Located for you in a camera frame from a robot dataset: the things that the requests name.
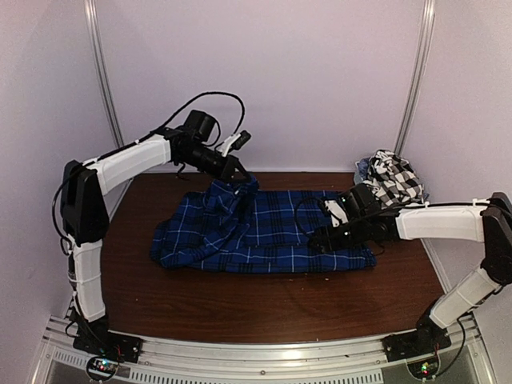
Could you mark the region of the blue plaid long sleeve shirt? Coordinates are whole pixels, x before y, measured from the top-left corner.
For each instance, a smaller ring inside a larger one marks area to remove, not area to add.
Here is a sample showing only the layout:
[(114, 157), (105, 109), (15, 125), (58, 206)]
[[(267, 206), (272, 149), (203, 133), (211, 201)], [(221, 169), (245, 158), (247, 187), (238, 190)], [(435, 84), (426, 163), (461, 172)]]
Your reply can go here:
[(321, 253), (308, 237), (331, 219), (318, 202), (326, 190), (261, 190), (258, 181), (212, 181), (188, 192), (171, 218), (157, 225), (150, 258), (167, 269), (240, 274), (301, 274), (361, 270), (376, 265), (368, 246)]

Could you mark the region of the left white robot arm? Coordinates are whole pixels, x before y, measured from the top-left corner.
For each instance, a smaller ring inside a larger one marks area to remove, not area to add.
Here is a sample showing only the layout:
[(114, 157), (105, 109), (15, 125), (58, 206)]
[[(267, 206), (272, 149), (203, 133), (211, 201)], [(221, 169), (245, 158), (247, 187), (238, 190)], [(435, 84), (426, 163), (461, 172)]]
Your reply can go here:
[(78, 314), (87, 322), (106, 316), (102, 297), (101, 248), (110, 217), (105, 197), (116, 187), (141, 173), (172, 162), (192, 166), (223, 182), (234, 182), (236, 174), (246, 182), (250, 176), (233, 156), (251, 139), (246, 130), (236, 129), (219, 146), (206, 144), (216, 119), (192, 110), (177, 128), (166, 125), (143, 138), (86, 162), (70, 161), (63, 173), (60, 215), (61, 247), (70, 260), (68, 279), (74, 291)]

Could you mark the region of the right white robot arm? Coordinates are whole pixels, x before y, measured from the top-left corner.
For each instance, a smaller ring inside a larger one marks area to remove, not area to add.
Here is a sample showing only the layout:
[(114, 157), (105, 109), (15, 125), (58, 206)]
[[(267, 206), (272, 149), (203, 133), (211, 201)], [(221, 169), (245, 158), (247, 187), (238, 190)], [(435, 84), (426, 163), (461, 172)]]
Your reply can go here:
[(421, 354), (480, 302), (511, 283), (511, 202), (496, 192), (488, 199), (453, 203), (399, 203), (382, 207), (366, 184), (357, 184), (334, 199), (320, 203), (330, 216), (328, 226), (308, 237), (321, 253), (344, 250), (365, 242), (424, 238), (458, 239), (484, 245), (484, 258), (418, 320), (410, 346)]

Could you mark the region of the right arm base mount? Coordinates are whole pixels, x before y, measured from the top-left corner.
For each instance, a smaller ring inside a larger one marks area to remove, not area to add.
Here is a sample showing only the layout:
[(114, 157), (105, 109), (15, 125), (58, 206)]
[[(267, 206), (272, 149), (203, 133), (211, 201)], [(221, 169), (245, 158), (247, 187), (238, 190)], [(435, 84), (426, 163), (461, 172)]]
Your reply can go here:
[(416, 328), (402, 334), (390, 334), (382, 340), (388, 362), (433, 354), (451, 346), (446, 328), (440, 328), (427, 313), (416, 323)]

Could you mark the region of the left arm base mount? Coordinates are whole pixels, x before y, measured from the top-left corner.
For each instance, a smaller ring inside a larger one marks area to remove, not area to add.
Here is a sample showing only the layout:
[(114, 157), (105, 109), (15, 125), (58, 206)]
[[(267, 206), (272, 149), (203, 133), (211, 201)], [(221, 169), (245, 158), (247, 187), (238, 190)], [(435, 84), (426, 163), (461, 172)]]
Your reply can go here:
[(138, 363), (142, 340), (138, 337), (111, 332), (107, 315), (89, 322), (73, 307), (69, 320), (68, 326), (78, 326), (76, 335), (73, 336), (73, 348), (76, 350), (121, 363)]

